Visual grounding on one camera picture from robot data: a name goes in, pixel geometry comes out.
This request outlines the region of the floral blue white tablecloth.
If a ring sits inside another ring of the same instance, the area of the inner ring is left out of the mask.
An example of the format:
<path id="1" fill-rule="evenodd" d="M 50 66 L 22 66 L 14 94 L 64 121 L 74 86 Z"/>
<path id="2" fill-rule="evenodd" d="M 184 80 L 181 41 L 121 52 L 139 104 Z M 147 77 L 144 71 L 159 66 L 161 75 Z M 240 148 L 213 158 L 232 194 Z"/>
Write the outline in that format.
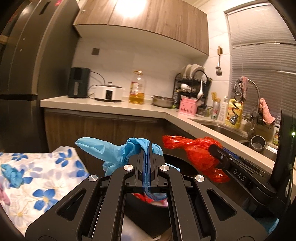
<path id="1" fill-rule="evenodd" d="M 10 206 L 4 212 L 24 234 L 28 226 L 89 176 L 72 147 L 60 146 L 51 153 L 1 153 L 1 164 L 24 172 L 20 188 L 10 187 L 1 173 L 1 184 Z"/>

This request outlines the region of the hanging slotted spatula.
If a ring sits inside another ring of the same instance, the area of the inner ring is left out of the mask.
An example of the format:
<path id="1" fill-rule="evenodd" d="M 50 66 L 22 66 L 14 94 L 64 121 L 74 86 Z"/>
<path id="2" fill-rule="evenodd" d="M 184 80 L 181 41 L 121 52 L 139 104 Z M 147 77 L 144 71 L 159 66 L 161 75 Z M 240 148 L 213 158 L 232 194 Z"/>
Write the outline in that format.
<path id="1" fill-rule="evenodd" d="M 217 63 L 217 66 L 215 68 L 215 71 L 216 71 L 216 75 L 217 76 L 221 76 L 222 75 L 222 70 L 221 70 L 221 55 L 223 54 L 223 49 L 219 46 L 218 49 L 217 49 L 217 55 L 218 55 L 218 63 Z"/>

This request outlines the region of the wooden upper cabinet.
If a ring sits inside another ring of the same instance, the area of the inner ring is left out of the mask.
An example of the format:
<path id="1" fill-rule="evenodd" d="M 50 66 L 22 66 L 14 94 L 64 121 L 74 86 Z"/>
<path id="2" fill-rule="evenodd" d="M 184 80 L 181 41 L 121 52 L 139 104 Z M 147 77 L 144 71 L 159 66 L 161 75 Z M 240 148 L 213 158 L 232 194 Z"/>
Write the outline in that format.
<path id="1" fill-rule="evenodd" d="M 207 15 L 185 1 L 86 1 L 73 25 L 83 38 L 125 40 L 188 58 L 209 54 Z"/>

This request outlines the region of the beer can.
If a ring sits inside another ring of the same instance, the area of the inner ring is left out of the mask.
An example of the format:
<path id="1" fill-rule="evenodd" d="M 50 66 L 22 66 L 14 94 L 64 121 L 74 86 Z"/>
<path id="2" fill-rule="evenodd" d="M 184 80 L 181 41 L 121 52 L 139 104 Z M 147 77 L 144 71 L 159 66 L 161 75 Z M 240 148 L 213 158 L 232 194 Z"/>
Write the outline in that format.
<path id="1" fill-rule="evenodd" d="M 217 117 L 219 115 L 219 110 L 220 110 L 220 102 L 214 101 L 212 107 L 213 108 L 212 108 L 211 119 L 217 120 Z"/>

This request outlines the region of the pink utensil basket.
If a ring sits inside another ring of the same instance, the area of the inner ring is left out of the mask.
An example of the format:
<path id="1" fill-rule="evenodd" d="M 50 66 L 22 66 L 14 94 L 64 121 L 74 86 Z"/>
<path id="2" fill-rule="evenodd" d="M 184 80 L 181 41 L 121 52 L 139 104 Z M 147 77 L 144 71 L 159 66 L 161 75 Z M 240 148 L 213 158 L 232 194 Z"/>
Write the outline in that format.
<path id="1" fill-rule="evenodd" d="M 179 113 L 194 116 L 197 113 L 197 100 L 194 98 L 183 98 L 180 101 Z"/>

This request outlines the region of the steel cup in sink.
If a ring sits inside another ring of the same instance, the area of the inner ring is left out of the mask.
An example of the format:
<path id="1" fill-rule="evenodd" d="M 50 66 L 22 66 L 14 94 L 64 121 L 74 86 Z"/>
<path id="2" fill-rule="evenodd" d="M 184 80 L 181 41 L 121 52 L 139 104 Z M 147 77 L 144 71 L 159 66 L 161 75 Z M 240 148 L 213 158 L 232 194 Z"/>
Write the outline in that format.
<path id="1" fill-rule="evenodd" d="M 249 146 L 256 152 L 262 153 L 266 146 L 266 140 L 262 136 L 255 135 L 251 138 Z"/>

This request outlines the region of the red plastic bag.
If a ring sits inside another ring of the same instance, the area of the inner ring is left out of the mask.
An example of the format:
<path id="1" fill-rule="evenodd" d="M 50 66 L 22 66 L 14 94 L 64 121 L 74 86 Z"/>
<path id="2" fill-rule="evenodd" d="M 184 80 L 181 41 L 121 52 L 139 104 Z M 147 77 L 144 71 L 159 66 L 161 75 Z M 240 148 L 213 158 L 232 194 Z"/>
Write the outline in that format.
<path id="1" fill-rule="evenodd" d="M 184 149 L 191 164 L 212 182 L 226 183 L 230 181 L 230 178 L 224 171 L 217 168 L 219 164 L 218 159 L 211 156 L 208 151 L 210 145 L 222 147 L 217 140 L 211 137 L 193 140 L 181 136 L 168 135 L 164 135 L 162 140 L 166 149 Z"/>

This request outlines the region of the stainless steel bowl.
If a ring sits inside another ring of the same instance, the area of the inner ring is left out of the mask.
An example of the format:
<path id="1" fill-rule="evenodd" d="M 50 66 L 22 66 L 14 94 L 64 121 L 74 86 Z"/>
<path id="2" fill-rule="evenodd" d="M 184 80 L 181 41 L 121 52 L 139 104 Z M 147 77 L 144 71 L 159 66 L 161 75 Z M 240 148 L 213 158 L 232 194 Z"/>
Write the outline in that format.
<path id="1" fill-rule="evenodd" d="M 162 108 L 172 108 L 174 105 L 174 99 L 169 97 L 157 96 L 152 97 L 152 105 Z"/>

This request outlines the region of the blue disposable glove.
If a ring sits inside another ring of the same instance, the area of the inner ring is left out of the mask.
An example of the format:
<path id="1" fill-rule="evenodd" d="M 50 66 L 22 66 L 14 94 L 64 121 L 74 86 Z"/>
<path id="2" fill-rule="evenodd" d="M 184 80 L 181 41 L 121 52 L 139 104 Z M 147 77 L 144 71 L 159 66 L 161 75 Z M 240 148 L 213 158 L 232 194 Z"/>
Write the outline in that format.
<path id="1" fill-rule="evenodd" d="M 1 173 L 8 180 L 10 187 L 20 188 L 23 184 L 23 170 L 18 171 L 9 164 L 1 164 Z"/>
<path id="2" fill-rule="evenodd" d="M 128 138 L 124 145 L 117 146 L 110 142 L 90 137 L 79 138 L 75 144 L 88 154 L 104 161 L 102 167 L 106 176 L 111 175 L 116 169 L 127 165 L 131 156 L 144 151 L 143 190 L 146 196 L 154 201 L 162 201 L 167 198 L 165 193 L 152 194 L 149 189 L 149 175 L 147 169 L 149 146 L 152 147 L 152 152 L 154 154 L 163 156 L 163 150 L 159 145 L 152 144 L 145 138 Z"/>

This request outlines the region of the white rice cooker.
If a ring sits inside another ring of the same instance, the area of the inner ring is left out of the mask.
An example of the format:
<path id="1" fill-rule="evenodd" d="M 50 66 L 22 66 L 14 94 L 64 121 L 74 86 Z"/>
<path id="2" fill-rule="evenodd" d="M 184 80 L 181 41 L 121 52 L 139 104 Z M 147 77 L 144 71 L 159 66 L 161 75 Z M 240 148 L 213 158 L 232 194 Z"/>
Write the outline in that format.
<path id="1" fill-rule="evenodd" d="M 95 89 L 95 100 L 105 102 L 122 102 L 123 88 L 109 82 Z"/>

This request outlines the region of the dark grey refrigerator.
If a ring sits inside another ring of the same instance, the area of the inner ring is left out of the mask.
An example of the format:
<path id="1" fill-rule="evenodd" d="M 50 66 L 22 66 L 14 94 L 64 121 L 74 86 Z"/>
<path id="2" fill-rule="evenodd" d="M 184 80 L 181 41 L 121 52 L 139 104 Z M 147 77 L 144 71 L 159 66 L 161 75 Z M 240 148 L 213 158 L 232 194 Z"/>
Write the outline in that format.
<path id="1" fill-rule="evenodd" d="M 67 93 L 78 43 L 76 1 L 25 1 L 4 28 L 1 47 L 1 150 L 46 153 L 41 101 Z"/>

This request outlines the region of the cooking oil bottle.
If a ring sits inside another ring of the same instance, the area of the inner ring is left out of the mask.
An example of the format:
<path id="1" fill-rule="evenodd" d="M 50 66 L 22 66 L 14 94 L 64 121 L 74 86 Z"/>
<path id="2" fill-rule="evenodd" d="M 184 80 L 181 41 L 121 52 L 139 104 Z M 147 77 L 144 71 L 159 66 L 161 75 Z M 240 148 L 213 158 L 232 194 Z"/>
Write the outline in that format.
<path id="1" fill-rule="evenodd" d="M 129 103 L 144 104 L 144 90 L 144 74 L 141 70 L 135 70 L 130 83 Z"/>

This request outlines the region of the yellow detergent bottle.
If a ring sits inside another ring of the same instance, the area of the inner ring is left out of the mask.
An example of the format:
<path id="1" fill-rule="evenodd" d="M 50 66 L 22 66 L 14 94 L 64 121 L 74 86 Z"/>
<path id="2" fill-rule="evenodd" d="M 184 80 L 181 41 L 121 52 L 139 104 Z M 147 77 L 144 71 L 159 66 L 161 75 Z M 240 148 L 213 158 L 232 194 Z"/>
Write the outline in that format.
<path id="1" fill-rule="evenodd" d="M 234 98 L 229 100 L 225 124 L 232 128 L 240 128 L 243 113 L 243 103 Z"/>

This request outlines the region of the black round trash bin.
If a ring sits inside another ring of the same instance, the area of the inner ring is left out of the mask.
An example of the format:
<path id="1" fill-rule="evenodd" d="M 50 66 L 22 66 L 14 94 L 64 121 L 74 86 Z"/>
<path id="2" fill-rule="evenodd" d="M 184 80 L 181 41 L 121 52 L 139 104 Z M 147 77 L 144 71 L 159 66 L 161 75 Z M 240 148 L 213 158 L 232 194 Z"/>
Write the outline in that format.
<path id="1" fill-rule="evenodd" d="M 167 164 L 180 169 L 180 173 L 193 178 L 199 172 L 187 161 L 169 154 L 163 154 Z M 194 208 L 196 222 L 199 225 L 201 238 L 215 238 L 215 231 L 205 210 L 205 204 L 199 192 L 192 188 L 187 189 L 192 208 Z M 154 206 L 137 199 L 133 194 L 128 193 L 125 201 L 125 215 L 132 220 L 139 228 L 157 238 L 164 234 L 171 227 L 168 207 Z"/>

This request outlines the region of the black air fryer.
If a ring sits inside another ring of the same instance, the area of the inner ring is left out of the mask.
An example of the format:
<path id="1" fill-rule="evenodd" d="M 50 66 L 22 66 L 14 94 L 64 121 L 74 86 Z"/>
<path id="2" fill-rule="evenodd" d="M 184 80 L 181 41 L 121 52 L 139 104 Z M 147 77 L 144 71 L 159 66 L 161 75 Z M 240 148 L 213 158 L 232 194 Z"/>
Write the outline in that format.
<path id="1" fill-rule="evenodd" d="M 90 73 L 89 68 L 71 68 L 67 91 L 68 97 L 87 98 Z"/>

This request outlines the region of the pink cloth on rack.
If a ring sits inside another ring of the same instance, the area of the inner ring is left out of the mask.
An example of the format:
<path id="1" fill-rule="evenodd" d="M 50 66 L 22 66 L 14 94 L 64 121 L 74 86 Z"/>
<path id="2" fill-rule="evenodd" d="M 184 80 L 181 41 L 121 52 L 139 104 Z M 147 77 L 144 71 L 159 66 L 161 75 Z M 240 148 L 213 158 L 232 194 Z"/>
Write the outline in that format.
<path id="1" fill-rule="evenodd" d="M 271 115 L 266 100 L 263 97 L 259 102 L 259 111 L 262 113 L 265 124 L 272 125 L 275 122 L 275 118 Z"/>

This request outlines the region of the white spray bottle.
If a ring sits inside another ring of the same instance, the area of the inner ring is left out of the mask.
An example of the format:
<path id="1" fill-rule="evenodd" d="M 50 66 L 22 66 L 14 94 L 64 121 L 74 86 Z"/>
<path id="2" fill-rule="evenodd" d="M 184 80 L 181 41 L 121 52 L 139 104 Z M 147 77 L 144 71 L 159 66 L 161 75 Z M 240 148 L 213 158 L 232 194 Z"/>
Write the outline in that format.
<path id="1" fill-rule="evenodd" d="M 225 123 L 227 113 L 228 113 L 228 96 L 224 96 L 224 100 L 220 103 L 220 110 L 217 121 Z"/>

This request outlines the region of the black dish rack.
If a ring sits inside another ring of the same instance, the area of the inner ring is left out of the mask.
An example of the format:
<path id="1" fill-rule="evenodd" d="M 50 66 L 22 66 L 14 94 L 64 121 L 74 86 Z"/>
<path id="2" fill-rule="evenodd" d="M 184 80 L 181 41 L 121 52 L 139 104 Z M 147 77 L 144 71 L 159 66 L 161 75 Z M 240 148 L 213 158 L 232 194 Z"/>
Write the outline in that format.
<path id="1" fill-rule="evenodd" d="M 173 98 L 179 108 L 182 96 L 198 99 L 198 109 L 205 109 L 212 78 L 205 73 L 203 66 L 188 64 L 175 76 Z"/>

